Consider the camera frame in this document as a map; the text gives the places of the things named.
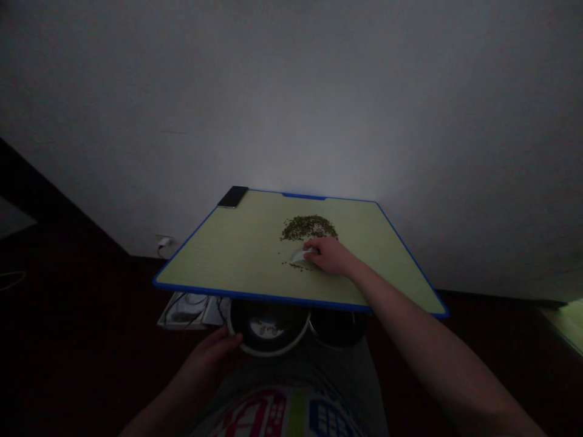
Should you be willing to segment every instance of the bowl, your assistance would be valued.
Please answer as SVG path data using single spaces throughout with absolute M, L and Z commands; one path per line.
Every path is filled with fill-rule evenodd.
M 310 309 L 256 300 L 231 301 L 229 333 L 243 334 L 243 349 L 256 357 L 275 357 L 293 349 L 308 329 Z
M 310 318 L 310 331 L 324 346 L 346 349 L 364 337 L 366 314 L 315 308 Z

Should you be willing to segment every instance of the power outlet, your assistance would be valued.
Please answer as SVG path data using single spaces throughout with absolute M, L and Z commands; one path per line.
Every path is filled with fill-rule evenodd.
M 168 243 L 166 243 L 164 245 L 164 247 L 172 246 L 172 244 L 174 243 L 174 237 L 171 237 L 170 235 L 158 235 L 158 234 L 155 234 L 154 235 L 154 238 L 156 239 L 156 244 L 160 244 L 160 242 L 163 239 L 168 239 Z

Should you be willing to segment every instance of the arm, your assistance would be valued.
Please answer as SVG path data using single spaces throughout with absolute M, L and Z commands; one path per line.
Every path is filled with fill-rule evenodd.
M 212 399 L 220 383 L 219 365 L 239 347 L 242 335 L 226 327 L 200 342 L 168 386 L 121 432 L 120 437 L 178 435 Z
M 305 258 L 361 291 L 421 383 L 468 436 L 544 436 L 488 367 L 454 333 L 332 237 L 307 242 Z

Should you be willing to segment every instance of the lap desk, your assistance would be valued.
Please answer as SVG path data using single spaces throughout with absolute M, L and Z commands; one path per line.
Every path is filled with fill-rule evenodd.
M 445 305 L 376 202 L 249 190 L 235 209 L 215 208 L 154 279 L 172 291 L 370 311 L 346 278 L 288 264 L 300 241 L 280 241 L 284 222 L 318 214 L 338 239 L 436 317 Z

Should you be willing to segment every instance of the dark bowl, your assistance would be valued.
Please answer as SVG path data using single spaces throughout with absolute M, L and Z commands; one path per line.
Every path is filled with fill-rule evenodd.
M 323 345 L 346 349 L 364 337 L 366 314 L 315 308 L 310 318 L 310 331 Z

